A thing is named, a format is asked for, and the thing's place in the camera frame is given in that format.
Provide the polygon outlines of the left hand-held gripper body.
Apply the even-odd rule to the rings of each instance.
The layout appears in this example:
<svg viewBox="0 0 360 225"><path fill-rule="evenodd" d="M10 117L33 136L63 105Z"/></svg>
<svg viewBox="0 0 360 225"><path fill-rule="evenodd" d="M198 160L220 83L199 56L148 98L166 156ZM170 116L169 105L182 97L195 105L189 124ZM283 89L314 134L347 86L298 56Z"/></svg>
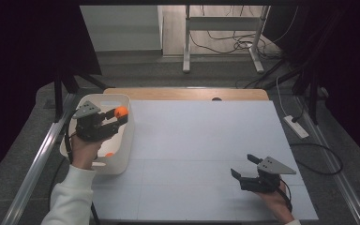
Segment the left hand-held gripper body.
<svg viewBox="0 0 360 225"><path fill-rule="evenodd" d="M105 112L101 112L101 109L89 100L76 110L72 118L76 120L77 136L86 142L93 143L110 139L116 133L116 130L108 128L109 124L102 124L104 120L107 120Z"/></svg>

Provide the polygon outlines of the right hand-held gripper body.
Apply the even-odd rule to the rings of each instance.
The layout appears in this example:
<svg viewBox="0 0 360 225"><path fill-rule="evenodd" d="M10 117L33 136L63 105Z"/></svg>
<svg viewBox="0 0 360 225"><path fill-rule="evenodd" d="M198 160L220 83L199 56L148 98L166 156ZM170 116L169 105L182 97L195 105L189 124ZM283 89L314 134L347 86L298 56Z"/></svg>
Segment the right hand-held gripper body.
<svg viewBox="0 0 360 225"><path fill-rule="evenodd" d="M272 157L262 159L257 165L258 176L242 177L240 186L242 190L272 193L278 190L282 174L296 174L296 171Z"/></svg>

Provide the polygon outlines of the orange ball with black print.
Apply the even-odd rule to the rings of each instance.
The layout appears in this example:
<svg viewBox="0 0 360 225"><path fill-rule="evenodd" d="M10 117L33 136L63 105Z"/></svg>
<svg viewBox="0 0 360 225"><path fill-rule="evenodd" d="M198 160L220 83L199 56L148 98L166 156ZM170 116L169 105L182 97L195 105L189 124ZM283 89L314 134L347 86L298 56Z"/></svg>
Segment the orange ball with black print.
<svg viewBox="0 0 360 225"><path fill-rule="evenodd" d="M114 116L116 118L121 118L123 116L128 115L128 108L124 106L119 106L114 109Z"/></svg>

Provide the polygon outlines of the white plastic bin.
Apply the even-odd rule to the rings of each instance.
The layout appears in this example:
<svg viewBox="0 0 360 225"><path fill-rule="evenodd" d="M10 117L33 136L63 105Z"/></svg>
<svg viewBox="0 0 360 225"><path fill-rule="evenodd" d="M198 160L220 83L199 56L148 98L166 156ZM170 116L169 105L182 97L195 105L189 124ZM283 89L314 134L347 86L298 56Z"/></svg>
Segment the white plastic bin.
<svg viewBox="0 0 360 225"><path fill-rule="evenodd" d="M103 144L98 150L97 156L92 164L92 169L99 174L120 174L127 168L128 165L128 159L133 140L133 132L135 128L134 119L130 107L130 99L127 95L123 94L87 95L80 100L78 106L76 107L76 110L86 100L89 100L93 104L98 106L101 109L102 113L115 109L119 106L124 106L128 109L127 123L121 126L118 130L116 130L116 133L110 139L102 140ZM60 153L65 158L68 158L67 143L69 143L69 141L66 141L66 137L70 137L71 134L76 133L76 120L72 118L72 115L76 112L76 110L71 114L69 124L65 129L66 135L60 144ZM117 118L114 117L110 120L104 120L102 124L110 124L111 122L114 122L116 120ZM110 152L113 152L114 155L112 157L105 157L105 155Z"/></svg>

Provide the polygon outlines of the person's right hand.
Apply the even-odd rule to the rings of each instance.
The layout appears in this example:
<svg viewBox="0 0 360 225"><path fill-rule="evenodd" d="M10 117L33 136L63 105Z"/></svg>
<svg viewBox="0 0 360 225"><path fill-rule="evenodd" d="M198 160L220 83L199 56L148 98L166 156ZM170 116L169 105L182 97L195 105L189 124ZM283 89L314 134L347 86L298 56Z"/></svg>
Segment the person's right hand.
<svg viewBox="0 0 360 225"><path fill-rule="evenodd" d="M286 201L278 192L260 193L256 192L267 208L273 213L274 217L282 225L286 225L294 221L293 214L288 209Z"/></svg>

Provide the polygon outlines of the person's left hand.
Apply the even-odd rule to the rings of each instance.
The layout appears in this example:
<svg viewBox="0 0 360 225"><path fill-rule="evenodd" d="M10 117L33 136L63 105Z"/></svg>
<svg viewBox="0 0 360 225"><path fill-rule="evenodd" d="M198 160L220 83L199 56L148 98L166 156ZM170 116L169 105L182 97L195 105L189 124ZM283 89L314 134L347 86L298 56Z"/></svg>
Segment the person's left hand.
<svg viewBox="0 0 360 225"><path fill-rule="evenodd" d="M85 142L78 136L73 136L70 143L72 147L71 165L78 169L91 170L103 142Z"/></svg>

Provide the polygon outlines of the black tripod stand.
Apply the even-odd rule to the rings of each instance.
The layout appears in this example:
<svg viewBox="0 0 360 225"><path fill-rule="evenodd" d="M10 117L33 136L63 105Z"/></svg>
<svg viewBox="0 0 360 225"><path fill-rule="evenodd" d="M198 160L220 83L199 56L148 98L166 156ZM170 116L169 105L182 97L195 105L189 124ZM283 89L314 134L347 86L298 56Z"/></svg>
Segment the black tripod stand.
<svg viewBox="0 0 360 225"><path fill-rule="evenodd" d="M54 107L55 107L55 118L54 122L58 122L64 114L64 101L62 95L62 86L65 86L70 94L77 94L80 86L78 85L75 77L79 76L82 79L88 81L94 86L101 90L109 88L109 85L96 79L91 74L85 73L74 67L68 69L60 68L55 72L53 87L54 87Z"/></svg>
<svg viewBox="0 0 360 225"><path fill-rule="evenodd" d="M301 96L305 92L307 95L307 111L309 118L312 120L314 125L318 125L317 120L317 102L319 98L319 74L316 69L305 64L301 66L300 75L296 79L292 87L292 91L297 95Z"/></svg>

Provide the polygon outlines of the white power strip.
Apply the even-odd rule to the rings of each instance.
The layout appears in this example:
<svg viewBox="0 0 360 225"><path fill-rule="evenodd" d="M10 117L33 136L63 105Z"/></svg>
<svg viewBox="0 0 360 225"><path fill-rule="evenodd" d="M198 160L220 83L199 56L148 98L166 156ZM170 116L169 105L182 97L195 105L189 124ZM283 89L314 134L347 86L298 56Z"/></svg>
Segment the white power strip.
<svg viewBox="0 0 360 225"><path fill-rule="evenodd" d="M285 116L284 121L300 139L308 137L308 133L298 122L293 121L293 117L291 115Z"/></svg>

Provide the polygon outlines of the wooden table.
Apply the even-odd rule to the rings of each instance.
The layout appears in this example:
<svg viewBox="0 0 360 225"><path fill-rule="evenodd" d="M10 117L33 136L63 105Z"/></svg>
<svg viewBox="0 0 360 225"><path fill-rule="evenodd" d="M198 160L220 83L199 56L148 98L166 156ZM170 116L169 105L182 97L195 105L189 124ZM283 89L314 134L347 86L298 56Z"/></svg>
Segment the wooden table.
<svg viewBox="0 0 360 225"><path fill-rule="evenodd" d="M231 88L107 88L108 94L123 94L137 100L268 100L269 96L262 89Z"/></svg>

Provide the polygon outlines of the white board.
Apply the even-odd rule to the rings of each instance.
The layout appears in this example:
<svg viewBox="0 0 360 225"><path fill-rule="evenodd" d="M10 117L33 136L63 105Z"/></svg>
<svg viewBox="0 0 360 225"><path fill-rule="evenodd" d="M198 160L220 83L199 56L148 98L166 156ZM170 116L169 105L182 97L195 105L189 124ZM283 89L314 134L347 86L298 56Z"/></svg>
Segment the white board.
<svg viewBox="0 0 360 225"><path fill-rule="evenodd" d="M94 180L102 220L269 222L273 216L231 175L257 174L249 154L297 167L270 101L135 100L126 170Z"/></svg>

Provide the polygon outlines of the white panel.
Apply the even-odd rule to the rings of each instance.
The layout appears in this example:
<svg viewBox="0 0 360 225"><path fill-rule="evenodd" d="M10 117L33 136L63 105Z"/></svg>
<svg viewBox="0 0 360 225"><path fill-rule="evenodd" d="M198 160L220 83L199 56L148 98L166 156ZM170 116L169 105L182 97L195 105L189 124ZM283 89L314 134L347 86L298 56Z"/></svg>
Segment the white panel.
<svg viewBox="0 0 360 225"><path fill-rule="evenodd" d="M159 6L81 6L96 52L162 49Z"/></svg>

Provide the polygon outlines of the black curtain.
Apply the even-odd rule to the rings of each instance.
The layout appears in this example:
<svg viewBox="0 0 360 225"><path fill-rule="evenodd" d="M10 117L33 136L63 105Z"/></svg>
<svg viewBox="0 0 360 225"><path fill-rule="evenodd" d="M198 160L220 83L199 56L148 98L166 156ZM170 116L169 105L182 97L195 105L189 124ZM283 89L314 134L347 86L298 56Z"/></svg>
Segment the black curtain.
<svg viewBox="0 0 360 225"><path fill-rule="evenodd" d="M101 73L82 0L0 0L0 162L60 76Z"/></svg>
<svg viewBox="0 0 360 225"><path fill-rule="evenodd" d="M271 0L268 31L304 71L293 90L323 87L326 108L360 148L360 0Z"/></svg>

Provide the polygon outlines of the aluminium rail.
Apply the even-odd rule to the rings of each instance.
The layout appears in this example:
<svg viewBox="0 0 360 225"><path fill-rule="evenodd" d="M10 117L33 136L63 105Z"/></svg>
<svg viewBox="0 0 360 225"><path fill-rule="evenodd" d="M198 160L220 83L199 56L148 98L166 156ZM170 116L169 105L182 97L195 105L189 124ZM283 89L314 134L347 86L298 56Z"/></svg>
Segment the aluminium rail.
<svg viewBox="0 0 360 225"><path fill-rule="evenodd" d="M306 104L302 102L300 97L294 97L295 101L299 105L299 108L302 110L302 117L306 121L307 127L311 132L311 136L318 143L325 147L328 147L329 144L324 138L323 133L318 125L315 125L312 119L308 115L306 110ZM337 183L339 192L341 193L345 203L347 204L355 222L357 225L360 225L360 199L356 194L352 184L347 178L345 172L339 172L334 176L334 179Z"/></svg>
<svg viewBox="0 0 360 225"><path fill-rule="evenodd" d="M11 206L7 210L1 225L17 225L23 215L23 211L34 191L38 179L46 165L53 150L54 143L58 140L60 131L69 119L69 111L75 102L75 94L67 94L63 103L63 114L57 122L50 126L37 154L24 177L22 184L14 197Z"/></svg>

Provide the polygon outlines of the white metal desk frame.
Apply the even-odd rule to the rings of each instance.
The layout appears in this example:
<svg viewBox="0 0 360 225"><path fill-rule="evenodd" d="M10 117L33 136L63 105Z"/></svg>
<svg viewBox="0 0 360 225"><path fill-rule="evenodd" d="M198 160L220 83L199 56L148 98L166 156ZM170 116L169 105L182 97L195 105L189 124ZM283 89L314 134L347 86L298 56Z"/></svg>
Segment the white metal desk frame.
<svg viewBox="0 0 360 225"><path fill-rule="evenodd" d="M191 31L246 31L254 32L251 44L247 50L258 73L264 73L261 59L258 55L258 43L262 35L269 6L263 6L259 17L219 17L219 16L198 16L190 15L190 5L186 5L185 17L185 45L183 51L183 71L190 72L190 38Z"/></svg>

